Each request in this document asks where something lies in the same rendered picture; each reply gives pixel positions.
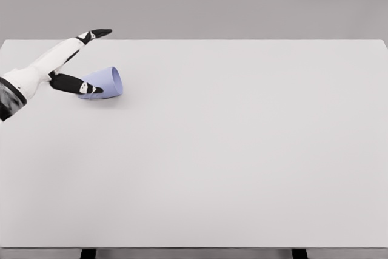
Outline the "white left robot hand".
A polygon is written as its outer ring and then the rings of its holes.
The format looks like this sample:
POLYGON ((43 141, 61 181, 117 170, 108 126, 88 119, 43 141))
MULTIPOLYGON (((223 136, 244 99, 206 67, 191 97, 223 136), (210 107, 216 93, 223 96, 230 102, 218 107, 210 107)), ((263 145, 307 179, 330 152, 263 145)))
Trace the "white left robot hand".
POLYGON ((94 29, 61 41, 32 62, 31 66, 38 69, 43 75, 44 80, 48 81, 55 90, 76 95, 103 93, 104 89, 59 71, 64 64, 69 62, 88 43, 94 39, 107 36, 112 31, 112 29, 94 29))

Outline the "lavender cup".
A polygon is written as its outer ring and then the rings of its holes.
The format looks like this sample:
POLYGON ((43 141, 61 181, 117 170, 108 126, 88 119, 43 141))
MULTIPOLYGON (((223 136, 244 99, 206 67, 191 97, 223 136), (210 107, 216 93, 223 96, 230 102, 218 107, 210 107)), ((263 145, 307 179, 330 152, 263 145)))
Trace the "lavender cup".
POLYGON ((107 99, 114 98, 123 94, 123 85, 120 74, 116 67, 107 67, 88 75, 81 79, 95 87, 103 89, 102 93, 87 93, 78 95, 80 99, 107 99))

